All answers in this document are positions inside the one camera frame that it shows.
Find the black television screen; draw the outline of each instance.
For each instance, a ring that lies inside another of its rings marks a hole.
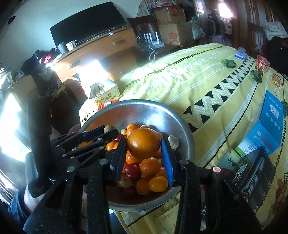
[[[55,45],[85,39],[121,27],[126,21],[112,2],[103,3],[80,11],[50,28]]]

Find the blue sleeve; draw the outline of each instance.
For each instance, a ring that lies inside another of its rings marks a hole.
[[[13,216],[13,218],[24,226],[30,212],[27,210],[24,204],[24,193],[25,188],[19,190],[13,197],[10,205],[8,206],[8,212]]]

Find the metal bowl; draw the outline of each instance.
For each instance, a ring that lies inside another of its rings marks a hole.
[[[180,142],[177,148],[183,158],[195,159],[193,135],[187,123],[179,114],[167,106],[147,100],[127,100],[109,105],[90,117],[81,131],[90,124],[93,127],[111,124],[120,132],[130,123],[151,125],[164,136],[176,136]],[[109,208],[122,212],[139,212],[150,210],[169,201],[180,191],[180,187],[169,187],[165,192],[153,193],[149,196],[137,194],[133,199],[121,195],[121,188],[108,187]]]

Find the bowl rim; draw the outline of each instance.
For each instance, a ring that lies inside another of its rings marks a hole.
[[[130,99],[130,100],[124,100],[124,101],[116,102],[114,104],[106,106],[102,110],[100,110],[100,111],[96,112],[94,115],[92,115],[83,124],[80,131],[85,131],[88,128],[88,126],[97,117],[99,117],[100,115],[102,115],[103,113],[105,113],[109,110],[112,110],[112,109],[120,107],[120,106],[137,105],[137,104],[149,105],[149,106],[153,106],[155,108],[160,108],[162,111],[168,113],[169,115],[171,115],[174,119],[176,119],[179,122],[179,124],[182,127],[182,130],[185,134],[186,139],[191,139],[191,143],[188,144],[187,158],[193,162],[195,160],[195,143],[194,143],[193,134],[192,134],[188,124],[185,122],[185,120],[177,112],[175,112],[174,110],[172,110],[168,106],[163,105],[163,104],[158,103],[158,102],[155,102],[155,101],[149,101],[149,100],[143,100],[143,99]],[[156,207],[163,205],[164,203],[166,203],[167,201],[172,199],[176,194],[179,193],[179,191],[180,191],[180,187],[172,187],[163,196],[161,196],[155,200],[152,200],[152,201],[149,201],[149,202],[146,202],[143,204],[137,204],[137,205],[125,205],[125,204],[118,204],[118,203],[108,201],[109,208],[112,210],[121,211],[121,212],[140,212],[140,211],[145,211],[145,210],[151,210],[151,209],[154,209]]]

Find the black box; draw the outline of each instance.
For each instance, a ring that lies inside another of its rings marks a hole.
[[[256,213],[270,189],[275,169],[262,147],[244,156],[243,161],[231,181]]]

